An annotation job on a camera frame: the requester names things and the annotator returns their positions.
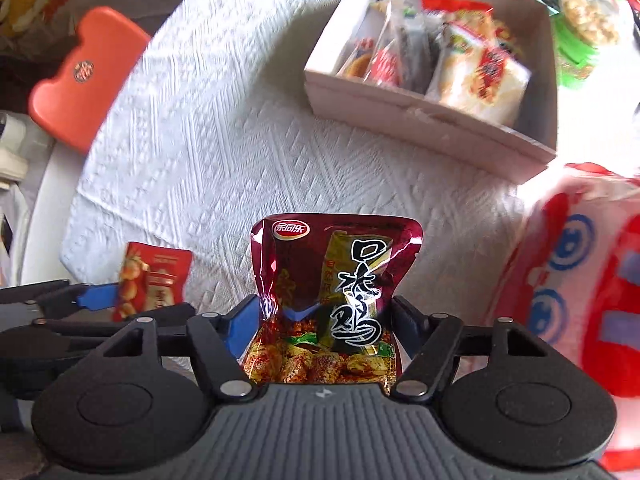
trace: screw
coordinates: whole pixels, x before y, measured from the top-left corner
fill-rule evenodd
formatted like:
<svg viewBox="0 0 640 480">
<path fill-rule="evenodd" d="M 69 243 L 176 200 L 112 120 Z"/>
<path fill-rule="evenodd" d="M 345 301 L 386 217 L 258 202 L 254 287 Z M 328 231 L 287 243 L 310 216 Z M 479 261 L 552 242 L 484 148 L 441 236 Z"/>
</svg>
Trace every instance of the screw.
<svg viewBox="0 0 640 480">
<path fill-rule="evenodd" d="M 427 385 L 420 381 L 408 380 L 396 384 L 396 392 L 404 397 L 420 397 L 427 391 Z"/>
<path fill-rule="evenodd" d="M 220 391 L 229 397 L 244 397 L 251 393 L 251 389 L 251 384 L 246 381 L 227 381 L 220 386 Z"/>
</svg>

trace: chair backrest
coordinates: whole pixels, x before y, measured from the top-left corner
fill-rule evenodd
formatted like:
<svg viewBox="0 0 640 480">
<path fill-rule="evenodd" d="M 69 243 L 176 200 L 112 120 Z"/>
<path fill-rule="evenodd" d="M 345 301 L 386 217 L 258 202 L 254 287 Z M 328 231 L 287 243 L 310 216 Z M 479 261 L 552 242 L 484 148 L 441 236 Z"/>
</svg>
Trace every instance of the chair backrest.
<svg viewBox="0 0 640 480">
<path fill-rule="evenodd" d="M 56 76 L 40 81 L 31 91 L 29 115 L 58 140 L 87 153 L 151 38 L 109 7 L 86 13 L 76 33 L 79 44 Z"/>
</svg>

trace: white box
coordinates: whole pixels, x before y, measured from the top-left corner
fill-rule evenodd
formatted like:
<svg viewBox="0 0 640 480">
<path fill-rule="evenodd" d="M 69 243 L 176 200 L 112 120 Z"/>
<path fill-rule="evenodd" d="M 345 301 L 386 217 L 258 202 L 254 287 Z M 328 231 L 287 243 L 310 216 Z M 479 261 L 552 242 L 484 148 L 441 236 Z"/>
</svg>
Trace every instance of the white box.
<svg viewBox="0 0 640 480">
<path fill-rule="evenodd" d="M 494 16 L 509 26 L 531 70 L 516 131 L 413 92 L 337 77 L 352 39 L 375 36 L 362 30 L 371 26 L 370 14 L 363 23 L 371 1 L 342 0 L 306 63 L 305 89 L 316 115 L 446 153 L 517 184 L 539 174 L 556 157 L 558 89 L 545 6 L 535 0 L 479 0 L 491 4 Z"/>
</svg>

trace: textured paper towel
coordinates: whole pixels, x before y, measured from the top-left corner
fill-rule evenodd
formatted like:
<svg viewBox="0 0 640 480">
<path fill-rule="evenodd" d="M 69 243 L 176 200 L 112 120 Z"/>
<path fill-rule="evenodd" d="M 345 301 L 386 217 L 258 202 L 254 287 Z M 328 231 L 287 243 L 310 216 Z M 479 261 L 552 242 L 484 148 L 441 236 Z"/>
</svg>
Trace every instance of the textured paper towel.
<svg viewBox="0 0 640 480">
<path fill-rule="evenodd" d="M 264 216 L 400 215 L 425 237 L 398 293 L 479 321 L 520 222 L 514 189 L 312 115 L 303 67 L 339 1 L 182 3 L 88 157 L 62 249 L 80 280 L 114 280 L 130 240 L 187 248 L 186 300 L 226 312 L 255 290 L 248 234 Z"/>
</svg>

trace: snack packet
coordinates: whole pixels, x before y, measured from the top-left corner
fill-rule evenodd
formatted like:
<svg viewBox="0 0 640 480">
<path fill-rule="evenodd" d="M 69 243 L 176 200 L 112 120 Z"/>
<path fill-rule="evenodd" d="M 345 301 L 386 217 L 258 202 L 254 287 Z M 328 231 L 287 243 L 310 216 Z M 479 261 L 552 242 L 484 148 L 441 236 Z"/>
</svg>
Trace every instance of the snack packet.
<svg viewBox="0 0 640 480">
<path fill-rule="evenodd" d="M 356 46 L 353 52 L 347 58 L 342 68 L 338 70 L 339 76 L 346 77 L 359 77 L 363 78 L 367 67 L 371 62 L 371 56 L 373 54 L 373 39 L 364 38 L 356 42 Z"/>
<path fill-rule="evenodd" d="M 601 464 L 640 468 L 640 180 L 570 164 L 540 199 L 486 320 L 525 325 L 598 381 L 618 421 Z"/>
<path fill-rule="evenodd" d="M 191 251 L 130 242 L 120 270 L 114 321 L 162 306 L 182 303 Z"/>
<path fill-rule="evenodd" d="M 400 369 L 386 305 L 420 250 L 415 220 L 281 214 L 252 229 L 260 329 L 243 361 L 258 384 L 378 382 Z"/>
<path fill-rule="evenodd" d="M 449 24 L 427 99 L 485 121 L 513 126 L 530 72 L 487 40 Z"/>
<path fill-rule="evenodd" d="M 476 36 L 495 43 L 493 7 L 474 0 L 421 0 L 427 14 L 441 15 L 444 23 L 458 25 Z"/>
<path fill-rule="evenodd" d="M 511 33 L 511 30 L 507 25 L 500 21 L 494 19 L 495 25 L 495 39 L 497 41 L 498 46 L 507 51 L 510 56 L 512 56 L 517 61 L 522 61 L 523 54 L 520 45 L 518 44 L 518 40 Z"/>
<path fill-rule="evenodd" d="M 400 44 L 392 25 L 392 7 L 387 6 L 385 24 L 373 50 L 364 81 L 398 88 L 401 83 Z"/>
<path fill-rule="evenodd" d="M 407 0 L 377 0 L 370 6 L 388 13 L 390 34 L 398 52 L 398 86 L 424 95 L 435 66 L 426 17 Z"/>
</svg>

